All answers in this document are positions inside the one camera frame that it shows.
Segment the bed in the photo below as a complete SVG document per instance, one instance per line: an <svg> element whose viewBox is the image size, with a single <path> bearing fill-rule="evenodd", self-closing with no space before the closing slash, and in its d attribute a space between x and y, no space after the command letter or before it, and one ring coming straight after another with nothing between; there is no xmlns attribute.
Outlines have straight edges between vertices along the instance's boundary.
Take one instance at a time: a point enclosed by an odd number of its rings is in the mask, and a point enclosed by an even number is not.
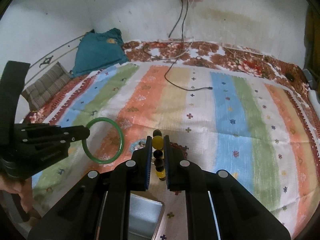
<svg viewBox="0 0 320 240"><path fill-rule="evenodd" d="M160 129L202 169L228 170L292 238L300 233L320 201L320 124L301 69L249 48L202 41L189 46L168 79L185 88L212 90L188 92L164 79L173 63L167 58L177 55L178 42L132 41L123 46L131 62L74 78L39 111L28 114L25 122L61 126L108 117L125 136L124 151L111 164L93 163L75 142L67 159L35 175L33 195L40 214L86 172L114 169ZM109 159L118 144L108 125L91 128L88 146L95 156ZM184 193L167 191L153 165L148 193L165 204L156 239L187 239Z"/></svg>

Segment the yellow bead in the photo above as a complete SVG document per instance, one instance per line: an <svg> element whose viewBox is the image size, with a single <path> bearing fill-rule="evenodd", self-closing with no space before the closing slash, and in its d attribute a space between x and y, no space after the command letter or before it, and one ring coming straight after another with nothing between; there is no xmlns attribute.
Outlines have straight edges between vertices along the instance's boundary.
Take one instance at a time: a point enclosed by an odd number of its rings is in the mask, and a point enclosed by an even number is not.
<svg viewBox="0 0 320 240"><path fill-rule="evenodd" d="M161 150L163 148L163 138L160 135L152 138L152 147L156 150Z"/></svg>
<svg viewBox="0 0 320 240"><path fill-rule="evenodd" d="M159 179L162 179L165 177L165 170L163 171L156 171L156 174L158 176Z"/></svg>

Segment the black strap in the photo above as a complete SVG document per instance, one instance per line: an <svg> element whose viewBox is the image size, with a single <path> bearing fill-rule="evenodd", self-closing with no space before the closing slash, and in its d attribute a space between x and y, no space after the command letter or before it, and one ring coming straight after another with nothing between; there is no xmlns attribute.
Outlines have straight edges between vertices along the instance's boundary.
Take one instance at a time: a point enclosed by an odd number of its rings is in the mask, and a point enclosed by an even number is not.
<svg viewBox="0 0 320 240"><path fill-rule="evenodd" d="M30 64L8 61L0 80L0 145L8 145L13 133L19 96Z"/></svg>

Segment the pillow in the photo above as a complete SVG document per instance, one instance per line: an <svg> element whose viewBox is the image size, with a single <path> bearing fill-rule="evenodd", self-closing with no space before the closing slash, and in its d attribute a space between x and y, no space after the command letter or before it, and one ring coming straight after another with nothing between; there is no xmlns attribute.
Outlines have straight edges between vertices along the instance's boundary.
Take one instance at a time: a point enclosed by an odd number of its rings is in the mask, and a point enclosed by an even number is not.
<svg viewBox="0 0 320 240"><path fill-rule="evenodd" d="M121 48L123 44L121 31L116 28L105 33L87 33L79 43L72 77L129 61Z"/></svg>
<svg viewBox="0 0 320 240"><path fill-rule="evenodd" d="M28 101L30 111L37 111L68 84L69 81L70 77L60 63L57 62L41 78L28 86L21 95Z"/></svg>

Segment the green stripe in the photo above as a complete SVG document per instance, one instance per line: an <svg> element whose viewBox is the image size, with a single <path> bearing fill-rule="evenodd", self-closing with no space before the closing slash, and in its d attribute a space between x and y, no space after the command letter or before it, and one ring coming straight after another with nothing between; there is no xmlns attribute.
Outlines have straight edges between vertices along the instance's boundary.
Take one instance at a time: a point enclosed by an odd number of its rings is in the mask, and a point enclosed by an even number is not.
<svg viewBox="0 0 320 240"><path fill-rule="evenodd" d="M81 111L76 117L72 125L86 125L90 120L98 117L97 115L90 116L90 114L95 110L99 112L102 107L105 108L108 104L108 101L114 95L116 95L116 93L118 93L118 91L127 83L127 81L138 70L138 68L138 66L131 63L119 67L117 69L117 73L100 89L98 95L96 95L95 98L84 107L83 111ZM72 153L68 158L42 171L36 186L33 188L34 199L38 203L42 204L45 202L45 198L51 195L51 191L47 192L46 188L51 187L52 189L55 189L55 187L59 185L65 178L65 173L70 172L68 168L73 164L74 160L83 154L82 151L77 153L77 149L82 147L81 141L71 143L70 147L76 148L74 153ZM64 169L65 173L62 175L58 174L57 171L59 171L59 169Z"/></svg>
<svg viewBox="0 0 320 240"><path fill-rule="evenodd" d="M252 137L254 196L268 210L274 211L279 207L281 196L276 152L251 87L243 78L232 77L232 79Z"/></svg>

